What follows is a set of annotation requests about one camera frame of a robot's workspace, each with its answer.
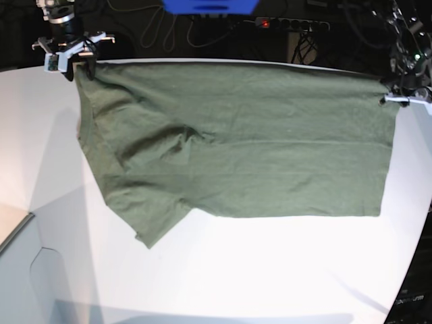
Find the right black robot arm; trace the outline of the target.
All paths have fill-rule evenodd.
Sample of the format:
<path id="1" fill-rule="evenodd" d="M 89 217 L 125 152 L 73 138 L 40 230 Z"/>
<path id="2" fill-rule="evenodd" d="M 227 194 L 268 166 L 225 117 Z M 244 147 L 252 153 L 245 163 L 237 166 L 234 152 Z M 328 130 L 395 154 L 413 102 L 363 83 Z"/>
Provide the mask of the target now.
<path id="1" fill-rule="evenodd" d="M 100 42 L 115 42 L 106 32 L 87 32 L 76 13 L 73 1 L 37 1 L 44 21 L 49 23 L 51 38 L 40 37 L 32 49 L 45 52 L 44 71 L 60 73 L 70 82 L 74 80 L 74 64 L 83 63 L 89 80 L 95 78 Z"/>

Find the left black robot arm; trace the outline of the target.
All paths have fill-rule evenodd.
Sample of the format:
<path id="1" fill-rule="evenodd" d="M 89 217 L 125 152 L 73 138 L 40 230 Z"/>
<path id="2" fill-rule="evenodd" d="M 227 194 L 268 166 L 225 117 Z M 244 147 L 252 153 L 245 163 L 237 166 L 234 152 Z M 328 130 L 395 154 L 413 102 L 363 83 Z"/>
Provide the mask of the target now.
<path id="1" fill-rule="evenodd" d="M 352 17 L 355 7 L 365 7 L 387 32 L 384 41 L 373 42 Z M 380 79 L 388 93 L 380 100 L 401 107 L 423 105 L 431 113 L 431 8 L 420 1 L 342 1 L 344 15 L 359 41 L 389 55 L 389 73 Z"/>

